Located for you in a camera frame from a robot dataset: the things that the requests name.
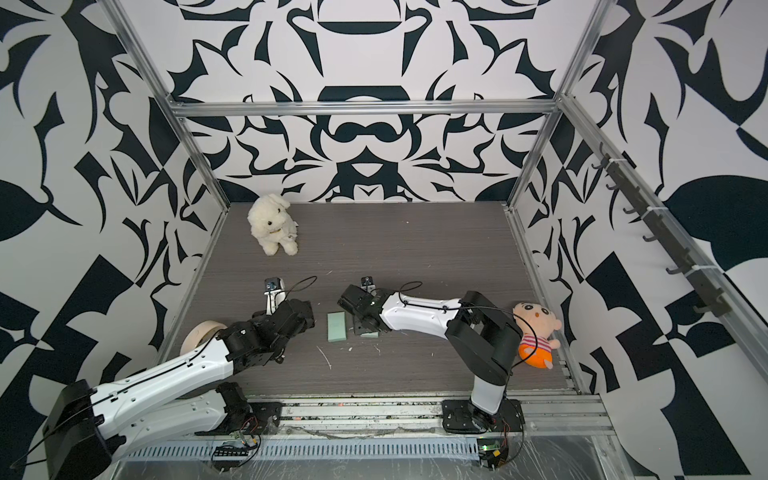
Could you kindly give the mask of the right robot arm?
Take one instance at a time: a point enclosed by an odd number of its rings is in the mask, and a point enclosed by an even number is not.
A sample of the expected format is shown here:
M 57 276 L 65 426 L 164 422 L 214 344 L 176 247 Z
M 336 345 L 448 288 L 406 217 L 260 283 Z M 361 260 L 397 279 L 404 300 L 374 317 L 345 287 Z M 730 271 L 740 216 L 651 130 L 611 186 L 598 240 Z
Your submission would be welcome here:
M 500 410 L 524 337 L 513 313 L 477 291 L 435 300 L 355 285 L 344 290 L 338 305 L 370 331 L 412 331 L 448 341 L 474 375 L 471 405 L 486 415 Z

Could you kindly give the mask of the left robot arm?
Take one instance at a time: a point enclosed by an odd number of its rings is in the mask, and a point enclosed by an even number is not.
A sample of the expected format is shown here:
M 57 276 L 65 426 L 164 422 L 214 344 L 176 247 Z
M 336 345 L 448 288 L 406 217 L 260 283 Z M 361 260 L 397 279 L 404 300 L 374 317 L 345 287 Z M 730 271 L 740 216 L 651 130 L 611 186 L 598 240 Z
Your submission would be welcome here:
M 165 363 L 59 394 L 43 429 L 51 479 L 94 479 L 142 448 L 187 434 L 253 430 L 257 418 L 232 376 L 280 363 L 290 339 L 313 328 L 310 302 L 282 301 L 247 321 L 216 324 L 205 342 Z

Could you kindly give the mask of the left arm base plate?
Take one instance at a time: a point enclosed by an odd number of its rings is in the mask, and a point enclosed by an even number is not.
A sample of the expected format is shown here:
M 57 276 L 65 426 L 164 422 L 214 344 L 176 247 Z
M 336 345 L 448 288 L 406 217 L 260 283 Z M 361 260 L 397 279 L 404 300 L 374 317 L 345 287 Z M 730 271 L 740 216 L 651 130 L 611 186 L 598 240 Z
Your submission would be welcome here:
M 224 408 L 222 422 L 207 431 L 195 432 L 195 436 L 210 437 L 242 433 L 260 435 L 277 429 L 284 404 L 281 402 L 250 402 Z

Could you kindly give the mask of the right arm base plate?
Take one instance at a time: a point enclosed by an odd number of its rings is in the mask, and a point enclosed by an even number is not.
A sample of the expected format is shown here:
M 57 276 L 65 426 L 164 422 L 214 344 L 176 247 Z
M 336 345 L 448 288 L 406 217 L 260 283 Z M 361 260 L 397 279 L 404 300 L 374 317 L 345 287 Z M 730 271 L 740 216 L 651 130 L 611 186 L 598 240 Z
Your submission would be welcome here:
M 450 434 L 522 433 L 524 416 L 521 403 L 503 398 L 499 410 L 491 415 L 469 400 L 443 400 L 442 428 Z

